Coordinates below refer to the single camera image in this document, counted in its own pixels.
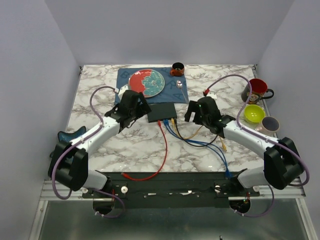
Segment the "black network switch box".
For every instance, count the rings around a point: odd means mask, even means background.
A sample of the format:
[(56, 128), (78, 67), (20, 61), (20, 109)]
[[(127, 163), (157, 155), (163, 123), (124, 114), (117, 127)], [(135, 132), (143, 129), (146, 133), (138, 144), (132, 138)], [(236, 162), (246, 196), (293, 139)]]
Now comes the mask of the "black network switch box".
[(177, 117), (173, 102), (156, 103), (150, 105), (151, 112), (147, 114), (148, 123), (174, 119)]

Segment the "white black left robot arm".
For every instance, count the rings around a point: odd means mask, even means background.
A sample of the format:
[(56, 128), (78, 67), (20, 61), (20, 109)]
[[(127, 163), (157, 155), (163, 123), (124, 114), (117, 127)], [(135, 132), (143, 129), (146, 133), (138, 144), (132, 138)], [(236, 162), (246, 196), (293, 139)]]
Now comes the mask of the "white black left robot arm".
[(100, 123), (81, 136), (69, 142), (62, 140), (55, 146), (48, 176), (72, 191), (93, 189), (99, 197), (107, 197), (111, 191), (108, 177), (89, 169), (89, 157), (108, 139), (150, 112), (141, 92), (125, 90), (120, 102), (100, 118)]

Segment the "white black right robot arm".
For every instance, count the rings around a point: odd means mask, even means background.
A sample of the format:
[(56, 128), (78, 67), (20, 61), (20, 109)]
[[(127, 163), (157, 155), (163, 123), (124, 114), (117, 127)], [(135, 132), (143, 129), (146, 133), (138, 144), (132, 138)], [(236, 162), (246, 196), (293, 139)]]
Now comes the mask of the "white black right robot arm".
[(244, 169), (232, 178), (230, 191), (236, 196), (254, 186), (270, 185), (282, 190), (305, 170), (291, 139), (277, 139), (239, 126), (234, 117), (222, 115), (216, 101), (209, 96), (190, 101), (184, 120), (204, 126), (211, 133), (234, 141), (262, 158), (262, 167)]

